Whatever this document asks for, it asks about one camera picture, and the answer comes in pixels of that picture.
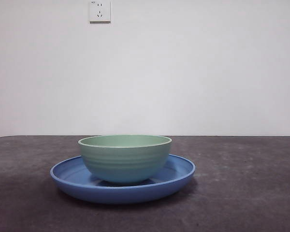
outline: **wall socket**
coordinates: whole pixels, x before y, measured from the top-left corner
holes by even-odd
[[[89,3],[89,21],[111,22],[111,0],[92,0]]]

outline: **table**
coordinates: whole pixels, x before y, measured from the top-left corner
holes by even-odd
[[[192,181],[148,203],[103,205],[49,175],[86,136],[0,138],[0,232],[290,232],[290,137],[170,136]]]

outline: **shallow dish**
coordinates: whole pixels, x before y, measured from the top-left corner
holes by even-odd
[[[64,160],[50,170],[57,186],[68,195],[94,203],[127,204],[156,200],[179,191],[192,178],[195,165],[169,155],[163,168],[135,186],[116,186],[91,174],[81,156]]]

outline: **bowl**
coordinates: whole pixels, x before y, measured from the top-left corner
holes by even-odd
[[[165,164],[172,139],[154,135],[104,135],[78,141],[88,170],[98,178],[117,183],[141,182]]]

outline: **stacked dishes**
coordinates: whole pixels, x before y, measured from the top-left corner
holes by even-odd
[[[137,203],[180,190],[194,164],[169,155],[172,140],[153,135],[107,135],[78,141],[81,157],[51,169],[67,194],[95,203]]]

